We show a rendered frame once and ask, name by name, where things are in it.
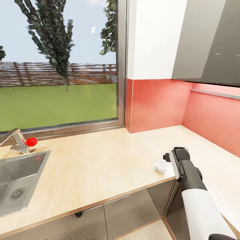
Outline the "coffee cup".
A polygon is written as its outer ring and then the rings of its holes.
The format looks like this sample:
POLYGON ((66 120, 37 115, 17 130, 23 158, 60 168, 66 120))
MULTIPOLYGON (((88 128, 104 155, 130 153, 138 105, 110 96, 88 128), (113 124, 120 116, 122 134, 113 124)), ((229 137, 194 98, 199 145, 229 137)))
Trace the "coffee cup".
POLYGON ((158 160, 153 166, 154 170, 158 170, 160 173, 166 172, 168 167, 168 163, 165 160, 158 160))

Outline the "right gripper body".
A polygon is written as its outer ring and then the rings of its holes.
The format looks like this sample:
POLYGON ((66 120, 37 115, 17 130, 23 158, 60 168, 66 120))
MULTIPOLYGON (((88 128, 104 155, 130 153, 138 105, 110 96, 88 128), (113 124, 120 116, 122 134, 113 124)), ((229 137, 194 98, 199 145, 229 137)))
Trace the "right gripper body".
POLYGON ((166 162, 171 162, 169 154, 170 154, 170 153, 166 153, 166 154, 165 154, 165 161, 166 161, 166 162))

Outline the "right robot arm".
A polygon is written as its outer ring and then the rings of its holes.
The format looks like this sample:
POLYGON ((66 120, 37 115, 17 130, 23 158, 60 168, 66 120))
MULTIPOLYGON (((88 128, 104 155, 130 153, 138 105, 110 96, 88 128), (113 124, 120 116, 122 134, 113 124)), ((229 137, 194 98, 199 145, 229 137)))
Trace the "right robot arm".
POLYGON ((238 240, 202 182, 201 171, 190 161, 190 148, 186 145, 172 145, 172 149, 163 155, 163 159, 171 162, 180 183, 190 239, 238 240))

